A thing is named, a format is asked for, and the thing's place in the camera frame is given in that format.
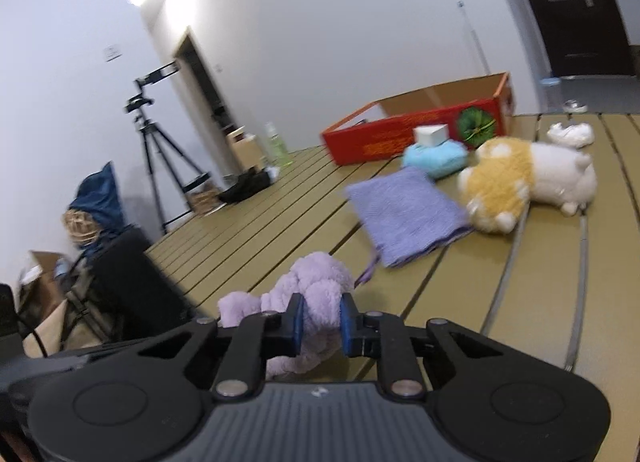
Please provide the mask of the blue bag on chair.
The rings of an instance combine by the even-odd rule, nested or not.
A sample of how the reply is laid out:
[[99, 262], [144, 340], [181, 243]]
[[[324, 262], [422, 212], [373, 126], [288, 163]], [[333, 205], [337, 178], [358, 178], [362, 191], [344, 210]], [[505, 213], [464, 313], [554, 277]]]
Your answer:
[[79, 248], [86, 251], [88, 257], [96, 255], [101, 248], [125, 231], [127, 222], [112, 162], [107, 162], [101, 170], [80, 182], [68, 209], [87, 214], [98, 227], [94, 240], [88, 242], [83, 239], [79, 244]]

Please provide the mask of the small white box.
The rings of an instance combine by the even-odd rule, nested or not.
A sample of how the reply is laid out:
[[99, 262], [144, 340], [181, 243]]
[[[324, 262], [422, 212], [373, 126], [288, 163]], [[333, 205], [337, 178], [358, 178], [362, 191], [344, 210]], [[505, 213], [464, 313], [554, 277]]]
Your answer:
[[435, 148], [449, 139], [447, 125], [424, 125], [413, 129], [414, 142], [425, 148]]

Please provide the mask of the white thin pole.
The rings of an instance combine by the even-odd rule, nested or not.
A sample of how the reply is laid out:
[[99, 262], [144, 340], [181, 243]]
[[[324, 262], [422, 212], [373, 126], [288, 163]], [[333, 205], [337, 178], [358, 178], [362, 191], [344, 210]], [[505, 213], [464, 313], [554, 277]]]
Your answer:
[[457, 6], [462, 16], [463, 24], [470, 34], [474, 51], [477, 54], [477, 58], [478, 58], [478, 61], [480, 61], [480, 65], [482, 66], [483, 72], [485, 75], [490, 75], [491, 70], [486, 58], [484, 48], [482, 46], [482, 43], [480, 42], [480, 37], [477, 35], [477, 31], [475, 30], [475, 27], [473, 26], [471, 19], [469, 18], [468, 12], [466, 12], [465, 3], [462, 0], [459, 0], [457, 2]]

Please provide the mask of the small white crumpled item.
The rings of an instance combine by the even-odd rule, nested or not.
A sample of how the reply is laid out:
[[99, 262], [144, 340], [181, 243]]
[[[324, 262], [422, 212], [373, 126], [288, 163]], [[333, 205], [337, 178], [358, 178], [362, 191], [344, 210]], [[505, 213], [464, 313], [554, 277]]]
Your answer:
[[554, 123], [547, 130], [547, 137], [556, 145], [576, 150], [588, 147], [594, 142], [593, 128], [588, 123]]

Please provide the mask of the red cardboard box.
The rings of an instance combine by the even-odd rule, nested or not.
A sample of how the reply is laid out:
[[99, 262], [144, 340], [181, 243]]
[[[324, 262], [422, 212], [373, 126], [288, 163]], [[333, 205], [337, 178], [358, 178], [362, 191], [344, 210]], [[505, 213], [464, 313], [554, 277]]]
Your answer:
[[509, 132], [515, 107], [502, 72], [433, 84], [372, 101], [321, 133], [334, 163], [390, 159], [416, 142], [416, 128], [444, 126], [469, 150]]

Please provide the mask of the dark interior doorway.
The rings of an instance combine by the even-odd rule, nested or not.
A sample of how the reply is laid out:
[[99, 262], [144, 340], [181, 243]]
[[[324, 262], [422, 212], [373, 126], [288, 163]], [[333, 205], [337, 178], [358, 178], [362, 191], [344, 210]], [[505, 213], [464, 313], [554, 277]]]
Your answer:
[[188, 70], [190, 76], [198, 86], [198, 91], [204, 99], [209, 118], [224, 137], [239, 128], [230, 113], [228, 104], [224, 99], [218, 84], [214, 81], [212, 73], [209, 72], [204, 63], [198, 45], [195, 44], [190, 30], [183, 35], [178, 48], [175, 51], [175, 58], [180, 62], [180, 66]]

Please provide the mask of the dark brown entrance door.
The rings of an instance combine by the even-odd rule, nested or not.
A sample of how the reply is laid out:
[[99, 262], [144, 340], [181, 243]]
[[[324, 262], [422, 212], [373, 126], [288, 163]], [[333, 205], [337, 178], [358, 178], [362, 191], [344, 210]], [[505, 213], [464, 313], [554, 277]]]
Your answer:
[[616, 0], [528, 0], [556, 77], [632, 76]]

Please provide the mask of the woven straw basket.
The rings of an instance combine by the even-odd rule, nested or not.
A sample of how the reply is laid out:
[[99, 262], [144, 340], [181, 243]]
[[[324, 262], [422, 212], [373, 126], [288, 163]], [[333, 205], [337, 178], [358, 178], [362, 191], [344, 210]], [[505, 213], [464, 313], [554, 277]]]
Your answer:
[[62, 214], [62, 222], [68, 236], [78, 247], [96, 243], [102, 231], [89, 213], [78, 209], [68, 209]]

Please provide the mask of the white and yellow plush dog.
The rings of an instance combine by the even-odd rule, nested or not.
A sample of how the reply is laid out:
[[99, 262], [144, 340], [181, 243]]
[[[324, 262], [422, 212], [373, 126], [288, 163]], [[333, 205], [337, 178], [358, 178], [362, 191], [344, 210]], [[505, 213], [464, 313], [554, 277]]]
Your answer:
[[529, 203], [573, 216], [596, 196], [592, 158], [574, 149], [498, 137], [484, 142], [475, 157], [476, 164], [458, 174], [458, 193], [472, 225], [486, 233], [511, 233]]

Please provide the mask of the purple knitted cloth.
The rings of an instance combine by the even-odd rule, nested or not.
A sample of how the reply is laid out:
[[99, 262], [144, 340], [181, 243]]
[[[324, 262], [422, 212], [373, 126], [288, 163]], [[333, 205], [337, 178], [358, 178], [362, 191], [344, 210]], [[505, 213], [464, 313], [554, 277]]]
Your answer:
[[354, 183], [345, 193], [373, 247], [356, 285], [368, 282], [378, 265], [403, 266], [473, 231], [465, 210], [418, 168]]

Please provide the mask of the brown cardboard carton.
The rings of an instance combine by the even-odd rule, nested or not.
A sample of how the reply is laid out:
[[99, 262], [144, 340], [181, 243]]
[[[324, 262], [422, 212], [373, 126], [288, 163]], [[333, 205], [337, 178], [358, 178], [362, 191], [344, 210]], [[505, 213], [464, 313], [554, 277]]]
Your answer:
[[259, 171], [267, 166], [265, 153], [262, 151], [256, 136], [253, 133], [248, 133], [244, 127], [228, 133], [227, 142], [243, 171], [250, 169]]

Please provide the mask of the light blue plush pouch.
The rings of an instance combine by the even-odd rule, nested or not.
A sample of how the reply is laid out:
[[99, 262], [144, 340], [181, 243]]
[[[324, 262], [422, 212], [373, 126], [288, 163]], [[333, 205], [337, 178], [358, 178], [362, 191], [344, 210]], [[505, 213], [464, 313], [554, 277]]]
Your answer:
[[431, 179], [437, 180], [465, 168], [468, 157], [465, 145], [458, 141], [447, 140], [436, 147], [415, 143], [405, 148], [401, 165], [418, 168]]

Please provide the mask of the clear snack jar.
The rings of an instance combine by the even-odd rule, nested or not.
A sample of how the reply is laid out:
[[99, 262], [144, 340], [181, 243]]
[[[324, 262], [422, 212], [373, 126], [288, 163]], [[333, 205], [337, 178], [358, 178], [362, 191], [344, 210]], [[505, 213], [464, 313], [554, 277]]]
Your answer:
[[205, 216], [220, 206], [219, 190], [215, 185], [204, 185], [197, 190], [190, 191], [186, 197], [195, 214]]

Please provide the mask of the black chair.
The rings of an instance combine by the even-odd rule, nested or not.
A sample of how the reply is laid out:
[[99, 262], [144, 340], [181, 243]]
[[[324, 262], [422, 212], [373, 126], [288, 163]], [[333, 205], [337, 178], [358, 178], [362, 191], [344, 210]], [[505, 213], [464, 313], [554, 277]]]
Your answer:
[[99, 239], [71, 263], [54, 264], [54, 281], [74, 321], [103, 343], [133, 341], [175, 329], [198, 316], [179, 286], [146, 255], [151, 242], [135, 226]]

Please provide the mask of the black gloves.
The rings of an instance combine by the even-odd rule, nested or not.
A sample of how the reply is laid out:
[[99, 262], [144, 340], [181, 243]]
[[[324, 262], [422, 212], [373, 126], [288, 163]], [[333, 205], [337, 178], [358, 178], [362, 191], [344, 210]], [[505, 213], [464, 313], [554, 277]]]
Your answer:
[[260, 191], [268, 189], [272, 185], [271, 175], [267, 169], [258, 170], [254, 167], [240, 174], [238, 180], [231, 188], [217, 195], [219, 202], [224, 204], [237, 204], [250, 199]]

